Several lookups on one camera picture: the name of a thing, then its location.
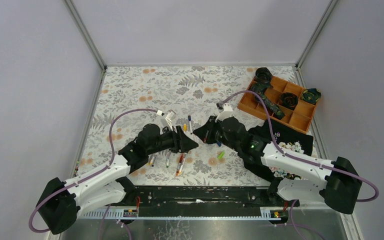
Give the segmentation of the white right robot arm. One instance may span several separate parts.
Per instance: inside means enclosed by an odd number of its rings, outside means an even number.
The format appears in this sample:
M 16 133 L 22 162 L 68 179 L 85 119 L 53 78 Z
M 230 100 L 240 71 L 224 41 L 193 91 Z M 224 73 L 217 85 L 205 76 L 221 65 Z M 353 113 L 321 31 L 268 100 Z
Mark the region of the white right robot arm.
M 268 122 L 246 129 L 235 117 L 223 121 L 210 116 L 193 134 L 206 144 L 221 143 L 237 152 L 244 167 L 270 182 L 269 190 L 286 201 L 324 202 L 331 209 L 352 214 L 362 186 L 357 171 L 344 157 L 312 157 L 310 151 L 278 150 Z

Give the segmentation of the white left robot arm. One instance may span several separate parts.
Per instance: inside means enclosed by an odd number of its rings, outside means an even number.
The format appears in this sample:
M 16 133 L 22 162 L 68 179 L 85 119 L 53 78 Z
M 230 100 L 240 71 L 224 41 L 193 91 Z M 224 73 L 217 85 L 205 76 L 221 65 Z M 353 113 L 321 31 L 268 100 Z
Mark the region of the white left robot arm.
M 189 138 L 180 126 L 164 130 L 153 123 L 147 124 L 137 137 L 114 154 L 111 163 L 100 165 L 77 177 L 50 180 L 36 204 L 36 209 L 47 231 L 58 235 L 70 228 L 82 214 L 105 205 L 121 202 L 128 187 L 118 179 L 140 169 L 149 156 L 169 150 L 187 153 L 199 145 Z

